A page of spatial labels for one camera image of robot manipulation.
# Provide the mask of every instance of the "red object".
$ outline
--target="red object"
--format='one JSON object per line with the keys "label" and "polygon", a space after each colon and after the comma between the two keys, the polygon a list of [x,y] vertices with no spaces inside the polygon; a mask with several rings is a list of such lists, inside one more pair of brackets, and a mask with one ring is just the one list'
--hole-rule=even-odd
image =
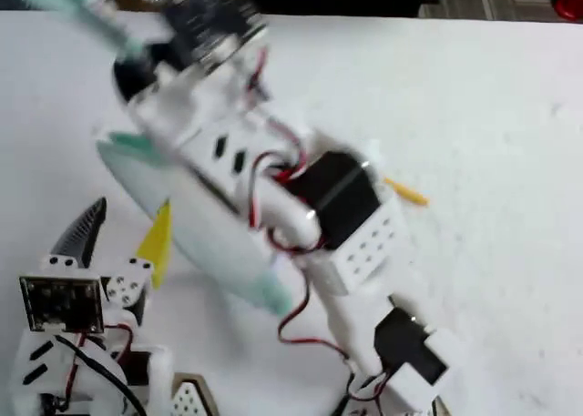
{"label": "red object", "polygon": [[555,11],[561,17],[575,22],[583,17],[583,0],[557,0]]}
{"label": "red object", "polygon": [[338,345],[335,345],[334,343],[331,343],[328,340],[324,340],[324,339],[320,339],[317,337],[307,337],[307,338],[301,338],[301,339],[288,339],[286,337],[283,337],[282,333],[283,333],[283,329],[288,325],[288,323],[290,323],[292,320],[294,320],[295,318],[297,318],[298,316],[300,316],[300,314],[306,309],[306,307],[308,306],[308,303],[310,302],[310,281],[308,280],[307,275],[305,274],[305,271],[300,269],[300,272],[303,276],[303,285],[305,288],[304,291],[304,297],[303,297],[303,301],[302,303],[300,303],[300,305],[298,305],[295,309],[293,309],[293,311],[288,314],[285,318],[283,318],[283,320],[280,322],[280,325],[277,327],[277,337],[280,340],[281,343],[285,343],[287,345],[323,345],[326,348],[330,348],[331,350],[335,350],[336,352],[338,352],[340,354],[340,356],[345,359],[348,360],[348,354],[346,353],[345,350],[341,349]]}

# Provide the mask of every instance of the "electronic component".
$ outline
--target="electronic component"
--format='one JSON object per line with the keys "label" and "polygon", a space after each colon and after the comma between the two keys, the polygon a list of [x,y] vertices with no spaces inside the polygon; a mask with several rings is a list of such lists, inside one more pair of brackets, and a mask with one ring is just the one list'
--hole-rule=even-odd
{"label": "electronic component", "polygon": [[425,346],[428,337],[414,318],[403,309],[394,308],[377,325],[374,348],[385,370],[397,372],[404,363],[409,363],[428,383],[435,384],[447,367]]}
{"label": "electronic component", "polygon": [[326,249],[340,247],[381,205],[361,163],[343,152],[324,153],[285,187],[316,211]]}
{"label": "electronic component", "polygon": [[99,279],[20,277],[31,331],[103,332]]}
{"label": "electronic component", "polygon": [[172,44],[187,61],[211,72],[239,50],[266,23],[250,0],[149,0],[174,29]]}

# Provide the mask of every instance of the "black wire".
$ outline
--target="black wire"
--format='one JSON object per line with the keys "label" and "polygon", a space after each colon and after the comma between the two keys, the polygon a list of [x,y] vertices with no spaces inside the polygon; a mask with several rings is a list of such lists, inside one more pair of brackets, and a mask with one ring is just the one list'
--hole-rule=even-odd
{"label": "black wire", "polygon": [[138,412],[139,416],[148,416],[146,414],[146,410],[142,406],[139,399],[136,397],[133,391],[129,389],[129,387],[121,382],[118,377],[116,377],[113,373],[107,370],[102,364],[93,360],[92,358],[88,357],[85,352],[80,350],[77,346],[71,343],[69,340],[61,337],[55,336],[55,340],[59,343],[64,344],[65,346],[69,347],[75,354],[91,369],[94,370],[96,373],[101,375],[103,378],[108,380],[111,384],[113,384],[123,395],[128,398],[131,404],[134,406],[136,411]]}

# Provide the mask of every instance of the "white surface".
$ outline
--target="white surface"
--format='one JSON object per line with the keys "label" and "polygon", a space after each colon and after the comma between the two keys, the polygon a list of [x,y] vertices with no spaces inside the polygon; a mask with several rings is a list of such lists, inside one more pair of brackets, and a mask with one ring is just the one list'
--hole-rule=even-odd
{"label": "white surface", "polygon": [[[147,15],[128,20],[157,31]],[[71,218],[107,196],[97,254],[130,254],[149,223],[99,164],[90,136],[96,125],[130,128],[111,90],[112,56],[51,15],[2,13],[0,37],[6,371],[25,323],[16,276],[36,268]],[[274,93],[354,141],[378,137],[388,175],[432,199],[407,211],[417,256],[395,288],[423,295],[432,322],[467,341],[471,364],[445,396],[454,415],[576,409],[583,28],[278,17],[270,39]],[[290,332],[321,332],[317,302],[310,313]],[[206,376],[222,414],[326,414],[346,379],[342,364],[324,349],[279,345],[275,326],[201,284],[181,259],[146,317],[180,370]]]}

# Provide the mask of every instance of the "black slot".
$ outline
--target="black slot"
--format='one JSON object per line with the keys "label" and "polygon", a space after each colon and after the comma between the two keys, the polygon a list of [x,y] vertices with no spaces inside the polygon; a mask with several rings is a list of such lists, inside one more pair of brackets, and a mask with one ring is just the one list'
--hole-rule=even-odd
{"label": "black slot", "polygon": [[240,150],[235,154],[235,162],[233,163],[233,173],[239,175],[239,173],[243,171],[244,166],[245,166],[245,151]]}
{"label": "black slot", "polygon": [[40,359],[43,355],[49,352],[53,348],[53,346],[54,346],[53,342],[51,340],[47,340],[45,343],[43,343],[40,347],[38,347],[30,354],[30,360],[34,361]]}
{"label": "black slot", "polygon": [[45,365],[45,363],[41,364],[39,367],[37,367],[35,370],[33,370],[32,372],[25,376],[25,378],[22,380],[23,385],[28,386],[32,384],[33,382],[38,380],[38,378],[41,375],[43,375],[47,370],[48,367]]}
{"label": "black slot", "polygon": [[225,148],[227,147],[227,136],[223,136],[217,139],[217,144],[215,146],[215,158],[220,158],[225,153]]}

